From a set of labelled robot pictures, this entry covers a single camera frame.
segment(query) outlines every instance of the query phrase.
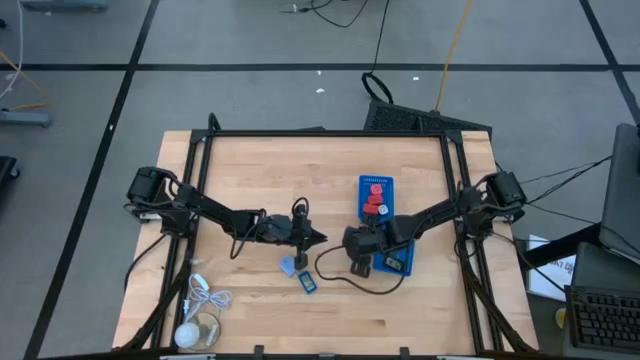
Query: black floor stripe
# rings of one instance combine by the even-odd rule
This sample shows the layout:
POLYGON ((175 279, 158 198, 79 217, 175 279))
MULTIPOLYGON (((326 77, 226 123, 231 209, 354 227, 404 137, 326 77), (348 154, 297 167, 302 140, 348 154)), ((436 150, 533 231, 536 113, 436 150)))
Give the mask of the black floor stripe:
POLYGON ((53 274, 53 279, 49 285, 49 290, 47 291, 44 303, 40 309, 38 320, 36 321, 31 338, 29 339, 24 359, 36 359, 40 353, 40 349, 42 348, 42 343, 44 342, 47 329, 49 328, 51 318, 53 317, 53 311, 58 303, 58 297, 60 296, 67 272, 69 271, 69 266, 71 265, 71 259, 73 258, 76 246, 78 245, 78 240, 80 239, 80 234, 87 217, 87 212, 91 205, 91 200, 93 199, 96 187, 98 186, 98 179, 100 178, 104 161, 107 158, 107 152, 109 151, 113 134, 115 133, 118 120, 120 119, 120 114, 122 113, 122 108, 129 93, 131 80, 135 73, 135 65, 140 60, 142 48, 147 40, 149 28, 151 27, 153 17, 156 13, 156 9, 158 8, 158 1, 159 0, 152 0, 149 4, 149 9, 147 10, 144 22, 142 23, 142 28, 138 34, 138 39, 136 41, 133 54, 131 55, 128 69, 124 75, 122 84, 120 85, 120 90, 116 96, 115 104, 111 110, 111 115, 109 115, 109 121, 105 127, 104 134, 102 135, 102 140, 100 141, 98 152, 93 161, 93 166, 91 167, 87 184, 85 185, 84 192, 80 198, 80 204, 78 205, 78 209, 76 210, 73 218, 69 235, 67 236, 67 240, 62 249, 62 254, 58 260, 58 265, 56 266, 55 273, 53 274))
POLYGON ((616 83, 618 84, 618 88, 622 93, 622 97, 624 101, 627 103, 627 107, 631 112, 631 116, 636 124, 640 124, 640 108, 638 108, 638 102, 636 101, 636 97, 629 88, 629 84, 627 83, 627 79, 625 79, 624 74, 622 73, 621 67, 618 66, 618 61, 616 60, 615 55, 613 55, 613 51, 611 50, 611 46, 609 46, 609 42, 607 38, 604 36, 604 32, 600 27, 600 23, 598 23, 598 19, 596 19, 596 15, 591 8, 591 4, 589 4, 589 0, 580 0, 580 5, 582 5, 582 9, 584 10, 585 15, 587 16, 587 20, 589 20, 589 24, 591 25, 591 29, 593 30, 594 35, 596 36, 596 40, 598 40, 598 44, 604 53, 605 59, 607 59, 607 63, 611 65, 611 71, 613 72, 613 77, 616 79, 616 83))
MULTIPOLYGON (((24 71, 127 71, 128 64, 22 64, 24 71)), ((8 64, 0 64, 0 71, 13 71, 8 64)))
MULTIPOLYGON (((373 64, 140 64, 138 71, 368 71, 373 64)), ((377 64, 376 70, 442 71, 444 64, 377 64)), ((608 71, 607 64, 451 64, 449 71, 593 72, 608 71)))
MULTIPOLYGON (((368 63, 317 63, 317 64, 136 64, 135 71, 367 71, 368 63)), ((377 64, 377 70, 387 71, 442 71, 444 64, 377 64)), ((127 71, 128 64, 23 64, 24 71, 127 71)), ((640 64, 451 64, 449 71, 494 72, 601 72, 640 71, 640 64)), ((0 71, 12 71, 7 64, 0 64, 0 71)))

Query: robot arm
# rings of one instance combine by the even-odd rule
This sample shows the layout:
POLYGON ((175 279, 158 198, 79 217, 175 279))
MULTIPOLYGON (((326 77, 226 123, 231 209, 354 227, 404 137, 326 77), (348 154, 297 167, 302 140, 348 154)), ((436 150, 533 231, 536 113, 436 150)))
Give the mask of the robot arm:
POLYGON ((138 169, 125 208, 137 219, 142 214, 158 214, 162 232, 185 236, 195 215, 220 225, 234 240, 294 246, 297 250, 296 269, 307 266, 305 251, 327 241, 311 227, 308 202, 301 198, 292 207, 292 218, 270 215, 264 209, 232 210, 205 196, 191 185, 181 183, 175 174, 156 167, 138 169))
MULTIPOLYGON (((492 221, 497 216, 520 218, 526 201, 513 173, 499 172, 458 190, 455 199, 444 200, 417 214, 397 215, 387 222, 360 228, 347 227, 342 244, 351 260, 360 264, 352 269, 359 269, 368 262, 369 255, 404 249, 423 232, 458 217, 462 217, 468 234, 487 234, 493 229, 492 221)), ((362 276, 368 271, 354 273, 362 276)))

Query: computer monitor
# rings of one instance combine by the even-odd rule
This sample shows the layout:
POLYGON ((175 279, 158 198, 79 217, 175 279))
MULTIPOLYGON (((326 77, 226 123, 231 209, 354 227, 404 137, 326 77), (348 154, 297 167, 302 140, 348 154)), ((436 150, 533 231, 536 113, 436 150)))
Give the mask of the computer monitor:
POLYGON ((640 261, 640 253, 624 241, 640 249, 640 136, 630 124, 616 128, 602 225, 600 241, 606 247, 640 261))

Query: blue tray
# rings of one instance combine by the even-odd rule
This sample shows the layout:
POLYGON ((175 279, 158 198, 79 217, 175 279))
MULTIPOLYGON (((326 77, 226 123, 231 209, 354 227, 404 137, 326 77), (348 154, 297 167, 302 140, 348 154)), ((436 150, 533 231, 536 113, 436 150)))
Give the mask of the blue tray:
POLYGON ((369 195, 371 195, 371 185, 382 185, 382 198, 384 204, 389 208, 387 215, 378 217, 378 222, 389 221, 393 217, 393 178, 389 176, 376 176, 376 175, 360 175, 358 181, 358 218, 361 222, 364 222, 364 210, 362 207, 369 201, 369 195))
MULTIPOLYGON (((369 195, 371 195, 371 185, 380 184, 382 185, 382 198, 384 199, 384 204, 389 208, 389 212, 384 216, 378 217, 378 223, 382 223, 385 221, 389 221, 395 214, 394 210, 394 193, 393 193, 393 178, 389 176, 377 176, 377 175, 360 175, 360 179, 358 181, 358 217, 361 222, 364 222, 364 210, 362 207, 369 200, 369 195)), ((413 252, 414 252, 414 244, 408 249, 399 250, 393 252, 391 257, 404 262, 406 259, 406 251, 409 251, 409 261, 406 264, 405 276, 411 276, 411 269, 413 268, 413 252)), ((390 274, 402 275, 400 271, 395 271, 384 265, 384 256, 381 254, 374 254, 373 256, 373 268, 375 270, 388 272, 390 274)))

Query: white ball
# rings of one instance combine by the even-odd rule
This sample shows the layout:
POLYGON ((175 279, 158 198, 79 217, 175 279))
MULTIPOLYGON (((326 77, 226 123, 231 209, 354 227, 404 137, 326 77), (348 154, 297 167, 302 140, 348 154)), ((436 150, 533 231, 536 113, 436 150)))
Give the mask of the white ball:
POLYGON ((200 339, 200 328, 194 323, 185 323, 178 326, 174 336, 176 344, 183 349, 188 349, 195 345, 200 339))

